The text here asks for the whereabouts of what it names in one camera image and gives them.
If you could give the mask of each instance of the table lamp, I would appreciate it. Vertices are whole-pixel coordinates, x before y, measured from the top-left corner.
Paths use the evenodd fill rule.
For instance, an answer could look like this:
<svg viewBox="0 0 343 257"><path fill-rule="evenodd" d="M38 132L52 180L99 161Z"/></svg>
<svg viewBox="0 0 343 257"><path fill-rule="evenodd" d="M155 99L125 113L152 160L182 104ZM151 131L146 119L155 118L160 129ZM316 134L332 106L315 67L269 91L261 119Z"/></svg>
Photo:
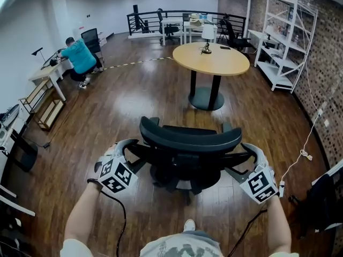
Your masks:
<svg viewBox="0 0 343 257"><path fill-rule="evenodd" d="M213 26L210 24L204 24L204 29L202 33L202 38L206 39L207 43L202 49L202 54L211 54L209 40L214 39Z"/></svg>

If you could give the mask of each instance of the hardwood floor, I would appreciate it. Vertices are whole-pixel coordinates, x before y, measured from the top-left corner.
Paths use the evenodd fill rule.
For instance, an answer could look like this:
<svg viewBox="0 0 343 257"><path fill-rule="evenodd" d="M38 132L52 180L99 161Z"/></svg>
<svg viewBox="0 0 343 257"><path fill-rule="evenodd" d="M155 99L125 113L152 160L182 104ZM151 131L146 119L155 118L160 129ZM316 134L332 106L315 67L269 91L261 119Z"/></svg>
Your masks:
<svg viewBox="0 0 343 257"><path fill-rule="evenodd" d="M130 41L127 34L115 35L103 47L106 66L172 56L176 46L168 44L162 47L158 39ZM211 83L212 76L198 74L197 86ZM51 131L43 132L31 121L24 134L40 145L52 138L51 146L39 149L29 173L7 165L8 177L2 180L18 194L19 204L36 212L36 217L18 213L25 235L35 248L33 256L59 256L66 220L85 189L94 163L116 141L141 140L141 116L160 117L160 123L166 125L217 131L222 122L241 127L242 141L264 151L275 169L277 182L298 157L310 131L294 98L286 92L272 92L253 66L243 75L222 77L220 92L225 103L212 112L190 105L190 71L170 59L105 70L92 78L86 90L78 90L77 83L69 77L60 86L67 102ZM302 157L285 178L285 197L281 202L290 222L294 207L287 197L295 194L304 199L311 181L326 171L313 135L306 150L313 160ZM218 240L226 256L247 222L262 208L226 173L216 185L192 196L190 206L179 193L154 187L149 166L142 168L138 176L135 188L118 194L128 213L121 256L139 256L149 241L181 232L188 218L196 221L197 229ZM122 226L121 207L100 196L89 240L94 256L115 256ZM331 232L310 231L298 240L297 229L297 224L292 225L294 252L301 256L330 255ZM255 221L233 256L268 256L266 214Z"/></svg>

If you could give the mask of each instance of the forearm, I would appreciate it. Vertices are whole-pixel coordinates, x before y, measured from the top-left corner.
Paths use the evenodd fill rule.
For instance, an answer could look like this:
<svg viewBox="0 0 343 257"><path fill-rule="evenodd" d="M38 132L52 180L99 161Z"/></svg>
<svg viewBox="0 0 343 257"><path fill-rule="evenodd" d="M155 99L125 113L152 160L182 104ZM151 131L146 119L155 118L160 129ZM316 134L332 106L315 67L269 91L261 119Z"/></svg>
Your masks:
<svg viewBox="0 0 343 257"><path fill-rule="evenodd" d="M268 202L268 246L271 253L290 253L292 236L278 196Z"/></svg>
<svg viewBox="0 0 343 257"><path fill-rule="evenodd" d="M93 218L101 188L89 183L74 206L66 223L64 239L76 239L87 244L92 231Z"/></svg>

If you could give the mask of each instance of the man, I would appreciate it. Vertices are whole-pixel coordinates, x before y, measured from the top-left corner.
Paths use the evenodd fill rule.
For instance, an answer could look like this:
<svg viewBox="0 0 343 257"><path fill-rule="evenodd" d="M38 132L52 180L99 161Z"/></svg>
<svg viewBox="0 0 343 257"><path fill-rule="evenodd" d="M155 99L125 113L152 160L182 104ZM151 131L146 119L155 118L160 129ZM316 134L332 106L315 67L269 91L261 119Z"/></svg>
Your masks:
<svg viewBox="0 0 343 257"><path fill-rule="evenodd" d="M83 39L77 41L73 37L65 40L67 48L57 54L58 57L68 57L74 68L71 70L70 77L74 81L80 82L79 87L85 89L90 78L86 77L95 67L100 72L103 71L102 64L96 54L90 52Z"/></svg>
<svg viewBox="0 0 343 257"><path fill-rule="evenodd" d="M91 234L100 191L99 184L89 183L73 208L65 227L61 257L92 257L86 244ZM279 197L274 195L268 199L267 208L270 257L299 257L296 253L290 253L292 238ZM203 231L196 231L194 221L189 219L184 225L183 233L162 237L148 243L140 251L140 256L191 257L194 252L202 252L203 257L223 257L219 243Z"/></svg>

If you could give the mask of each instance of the blue shirt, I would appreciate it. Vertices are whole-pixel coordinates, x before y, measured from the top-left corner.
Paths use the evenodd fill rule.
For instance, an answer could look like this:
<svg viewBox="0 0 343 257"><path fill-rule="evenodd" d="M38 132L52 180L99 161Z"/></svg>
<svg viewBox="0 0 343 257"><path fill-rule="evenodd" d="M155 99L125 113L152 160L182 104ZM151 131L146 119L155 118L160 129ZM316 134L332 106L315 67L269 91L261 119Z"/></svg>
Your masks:
<svg viewBox="0 0 343 257"><path fill-rule="evenodd" d="M83 39L61 51L62 56L68 57L76 73L84 73L96 65L96 60Z"/></svg>

